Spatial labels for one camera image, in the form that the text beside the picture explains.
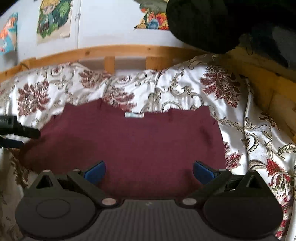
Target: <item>bedspread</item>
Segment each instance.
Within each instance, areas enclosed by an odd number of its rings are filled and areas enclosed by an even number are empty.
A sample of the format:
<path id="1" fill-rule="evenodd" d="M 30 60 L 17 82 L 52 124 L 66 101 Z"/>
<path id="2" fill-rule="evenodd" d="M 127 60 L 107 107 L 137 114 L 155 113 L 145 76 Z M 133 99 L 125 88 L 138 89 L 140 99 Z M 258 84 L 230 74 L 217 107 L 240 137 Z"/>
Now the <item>bedspread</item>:
<path id="1" fill-rule="evenodd" d="M 0 113 L 17 115 L 23 125 L 40 129 L 52 115 L 63 111 L 65 103 L 79 105 L 98 98 L 136 113 L 169 108 L 193 111 L 208 106 L 220 126 L 227 169 L 234 174 L 245 174 L 249 169 L 260 173 L 284 211 L 277 238 L 295 240 L 296 145 L 256 107 L 248 79 L 215 65 L 216 57 L 198 56 L 162 71 L 118 77 L 93 72 L 78 63 L 29 70 L 1 84 Z M 1 149 L 1 241 L 21 238 L 14 210 L 24 189 L 37 176 L 19 164 L 13 155 L 16 151 Z"/>

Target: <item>wooden bed frame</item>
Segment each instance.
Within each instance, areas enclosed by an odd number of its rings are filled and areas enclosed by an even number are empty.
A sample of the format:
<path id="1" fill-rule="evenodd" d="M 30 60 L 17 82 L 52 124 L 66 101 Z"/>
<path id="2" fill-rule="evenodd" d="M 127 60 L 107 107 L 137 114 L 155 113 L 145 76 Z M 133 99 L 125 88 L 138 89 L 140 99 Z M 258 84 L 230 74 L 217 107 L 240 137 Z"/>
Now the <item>wooden bed frame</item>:
<path id="1" fill-rule="evenodd" d="M 146 57 L 146 69 L 160 70 L 171 67 L 174 59 L 189 60 L 206 52 L 154 45 L 113 45 L 82 48 L 43 58 L 30 58 L 19 65 L 0 72 L 0 83 L 27 69 L 84 59 L 104 57 L 104 69 L 115 72 L 115 57 Z M 296 71 L 285 69 L 274 61 L 256 54 L 251 56 L 237 47 L 220 59 L 220 65 L 249 78 L 255 92 L 256 104 L 296 143 Z"/>

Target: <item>mermaid poster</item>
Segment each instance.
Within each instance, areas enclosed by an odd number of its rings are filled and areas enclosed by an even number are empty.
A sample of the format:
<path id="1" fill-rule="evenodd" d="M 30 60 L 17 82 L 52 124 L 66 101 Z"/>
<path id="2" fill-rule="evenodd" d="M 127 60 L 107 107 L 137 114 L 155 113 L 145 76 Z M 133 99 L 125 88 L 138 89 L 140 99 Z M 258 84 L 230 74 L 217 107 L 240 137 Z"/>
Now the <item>mermaid poster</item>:
<path id="1" fill-rule="evenodd" d="M 17 16 L 17 12 L 13 13 L 0 33 L 0 55 L 15 51 Z"/>
<path id="2" fill-rule="evenodd" d="M 39 11 L 37 43 L 70 36 L 73 0 L 43 0 Z"/>

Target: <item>dark rounded object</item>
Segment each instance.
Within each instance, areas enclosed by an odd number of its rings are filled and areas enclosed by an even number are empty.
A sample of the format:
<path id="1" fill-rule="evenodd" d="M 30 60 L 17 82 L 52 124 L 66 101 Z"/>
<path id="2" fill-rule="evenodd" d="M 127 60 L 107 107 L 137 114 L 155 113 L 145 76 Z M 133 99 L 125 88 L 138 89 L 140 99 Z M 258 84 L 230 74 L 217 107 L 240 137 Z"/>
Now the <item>dark rounded object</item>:
<path id="1" fill-rule="evenodd" d="M 16 208 L 15 219 L 27 236 L 62 239 L 82 232 L 95 214 L 90 198 L 63 191 L 55 197 L 23 197 Z"/>
<path id="2" fill-rule="evenodd" d="M 242 239 L 266 237 L 283 220 L 281 206 L 273 196 L 235 197 L 222 193 L 209 198 L 203 212 L 214 229 Z"/>

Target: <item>bed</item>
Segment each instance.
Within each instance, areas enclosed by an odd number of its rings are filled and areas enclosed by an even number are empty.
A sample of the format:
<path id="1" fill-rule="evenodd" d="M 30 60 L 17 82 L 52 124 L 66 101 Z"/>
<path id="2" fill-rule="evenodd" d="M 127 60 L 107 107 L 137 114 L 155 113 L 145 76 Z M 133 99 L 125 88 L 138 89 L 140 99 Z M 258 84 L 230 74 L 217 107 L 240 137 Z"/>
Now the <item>bed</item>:
<path id="1" fill-rule="evenodd" d="M 115 57 L 124 56 L 146 58 L 146 70 L 114 75 Z M 95 58 L 104 58 L 104 71 L 79 63 Z M 241 48 L 218 56 L 165 46 L 100 46 L 31 58 L 0 73 L 0 113 L 17 115 L 23 125 L 41 129 L 66 103 L 98 98 L 135 113 L 208 106 L 220 126 L 227 169 L 260 173 L 284 211 L 276 236 L 290 241 L 296 239 L 294 81 L 293 71 Z M 1 241 L 21 238 L 14 210 L 37 176 L 19 164 L 16 152 L 1 150 Z"/>

